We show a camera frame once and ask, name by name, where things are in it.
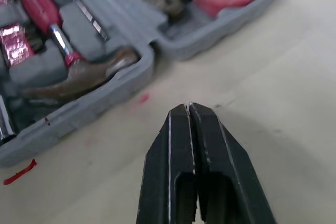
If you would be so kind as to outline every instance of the hammer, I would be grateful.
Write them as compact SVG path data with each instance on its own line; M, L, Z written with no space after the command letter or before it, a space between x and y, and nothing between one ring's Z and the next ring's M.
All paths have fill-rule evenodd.
M52 0L21 0L21 2L35 25L45 34L51 35L57 43L65 56L65 63L69 70L68 78L61 83L24 89L22 95L26 98L65 104L98 88L108 82L119 70L139 60L133 48L122 47L107 62L89 63L72 48L60 29L62 19Z

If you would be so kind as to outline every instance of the tabletop surface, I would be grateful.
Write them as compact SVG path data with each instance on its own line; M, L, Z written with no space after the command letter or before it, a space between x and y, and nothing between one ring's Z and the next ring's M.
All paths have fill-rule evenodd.
M189 61L159 58L145 89L0 186L2 223L135 223L145 154L168 111L191 101L247 150L278 223L335 223L335 17L334 0L277 0Z

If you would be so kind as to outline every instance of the red screwdriver handle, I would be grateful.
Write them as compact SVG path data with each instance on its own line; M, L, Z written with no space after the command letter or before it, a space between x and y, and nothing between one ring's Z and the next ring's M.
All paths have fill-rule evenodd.
M52 0L21 0L21 2L32 21L45 34L50 34L52 24L62 27L58 8Z

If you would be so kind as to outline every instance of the hammer head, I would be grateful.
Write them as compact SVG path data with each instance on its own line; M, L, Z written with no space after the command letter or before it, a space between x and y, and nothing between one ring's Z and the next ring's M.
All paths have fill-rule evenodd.
M53 86L24 89L22 95L40 105L62 105L100 87L119 70L133 65L138 60L137 53L131 47L119 49L111 60L104 63L94 64L77 60L69 68L65 81Z

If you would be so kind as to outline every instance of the tool case compartment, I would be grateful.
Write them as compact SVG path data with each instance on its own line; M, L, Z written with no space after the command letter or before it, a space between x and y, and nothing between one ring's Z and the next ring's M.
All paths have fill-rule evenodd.
M104 2L85 0L98 5L94 15L101 20L109 39L102 42L92 24L72 0L54 0L60 8L62 29L74 47L89 62L104 62L121 46L134 48L139 61L118 71L113 78L90 93L63 106L32 105L20 90L44 87L66 79L68 69L56 44L46 38L39 53L20 64L8 67L0 54L0 92L15 121L17 136L0 146L0 167L10 167L57 144L62 137L94 121L108 108L124 102L151 79L154 52L131 24L104 10ZM0 5L0 28L30 23L20 0Z
M146 0L110 2L123 7L124 15L131 16L147 41L155 42L163 55L173 60L186 60L253 21L274 0L254 0L244 7L225 8L217 17L208 16L194 1L186 0L186 13L178 22L169 22L164 13Z

